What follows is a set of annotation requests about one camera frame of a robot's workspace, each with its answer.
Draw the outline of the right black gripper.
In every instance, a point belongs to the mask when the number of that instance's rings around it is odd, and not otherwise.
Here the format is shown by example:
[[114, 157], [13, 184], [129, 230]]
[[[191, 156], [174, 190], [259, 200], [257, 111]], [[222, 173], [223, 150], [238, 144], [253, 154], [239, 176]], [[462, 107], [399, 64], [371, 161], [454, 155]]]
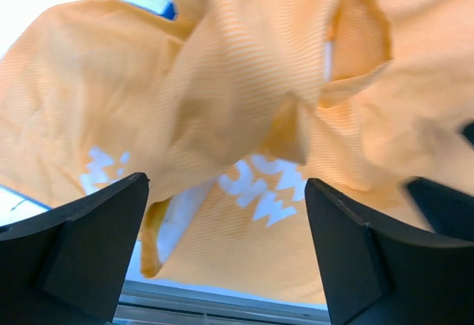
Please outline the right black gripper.
[[473, 122], [453, 132], [430, 124], [426, 129], [430, 157], [426, 175], [405, 184], [434, 232], [473, 240]]

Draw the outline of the white pillow with yellow edge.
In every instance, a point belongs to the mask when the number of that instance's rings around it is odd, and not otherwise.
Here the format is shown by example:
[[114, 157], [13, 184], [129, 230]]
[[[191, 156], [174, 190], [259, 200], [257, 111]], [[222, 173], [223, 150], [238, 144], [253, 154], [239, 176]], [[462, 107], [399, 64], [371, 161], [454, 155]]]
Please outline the white pillow with yellow edge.
[[189, 227], [199, 207], [205, 201], [215, 179], [185, 190], [171, 198], [164, 220], [158, 231], [158, 259], [161, 264], [173, 253]]

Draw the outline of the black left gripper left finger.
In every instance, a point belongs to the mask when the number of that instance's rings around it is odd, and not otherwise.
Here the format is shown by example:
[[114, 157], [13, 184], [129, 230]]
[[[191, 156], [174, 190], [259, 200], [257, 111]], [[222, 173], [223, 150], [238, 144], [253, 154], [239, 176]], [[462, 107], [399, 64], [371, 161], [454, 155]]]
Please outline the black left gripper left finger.
[[133, 173], [1, 227], [1, 323], [111, 324], [148, 194]]

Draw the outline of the orange pillowcase with blue back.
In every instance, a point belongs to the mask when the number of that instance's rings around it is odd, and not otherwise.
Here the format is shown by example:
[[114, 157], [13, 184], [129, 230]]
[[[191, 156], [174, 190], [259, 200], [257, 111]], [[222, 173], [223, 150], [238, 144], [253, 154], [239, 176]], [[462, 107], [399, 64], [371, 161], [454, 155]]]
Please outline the orange pillowcase with blue back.
[[[473, 119], [473, 0], [122, 0], [41, 13], [1, 59], [1, 184], [49, 207], [150, 180], [141, 273], [325, 300], [304, 203], [319, 178], [427, 229], [404, 189], [430, 124]], [[161, 264], [170, 200], [215, 179]]]

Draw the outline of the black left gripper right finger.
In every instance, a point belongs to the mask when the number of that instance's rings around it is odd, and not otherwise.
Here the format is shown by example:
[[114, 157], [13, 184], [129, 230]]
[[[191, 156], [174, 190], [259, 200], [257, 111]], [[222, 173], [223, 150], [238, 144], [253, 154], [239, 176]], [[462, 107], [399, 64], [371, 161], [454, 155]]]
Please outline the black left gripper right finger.
[[316, 178], [305, 202], [332, 324], [473, 322], [473, 240], [411, 226]]

